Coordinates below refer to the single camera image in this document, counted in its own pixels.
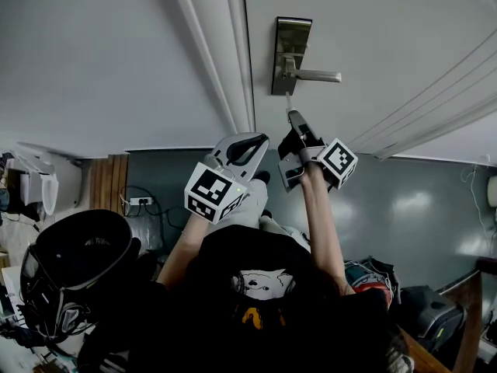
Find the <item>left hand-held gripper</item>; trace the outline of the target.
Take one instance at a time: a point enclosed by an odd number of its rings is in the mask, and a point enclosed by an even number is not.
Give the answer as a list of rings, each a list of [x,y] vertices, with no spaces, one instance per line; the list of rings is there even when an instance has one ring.
[[[213,225],[237,209],[247,194],[269,147],[264,133],[245,132],[223,138],[198,162],[184,190],[185,208]]]

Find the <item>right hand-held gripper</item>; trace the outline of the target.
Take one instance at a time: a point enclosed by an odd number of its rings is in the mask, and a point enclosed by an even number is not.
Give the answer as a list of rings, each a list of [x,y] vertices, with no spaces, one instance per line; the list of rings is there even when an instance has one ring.
[[[339,190],[353,174],[358,158],[338,138],[324,143],[297,110],[288,113],[291,130],[280,142],[278,164],[286,192],[300,184],[308,165],[313,162],[323,170],[328,190]]]

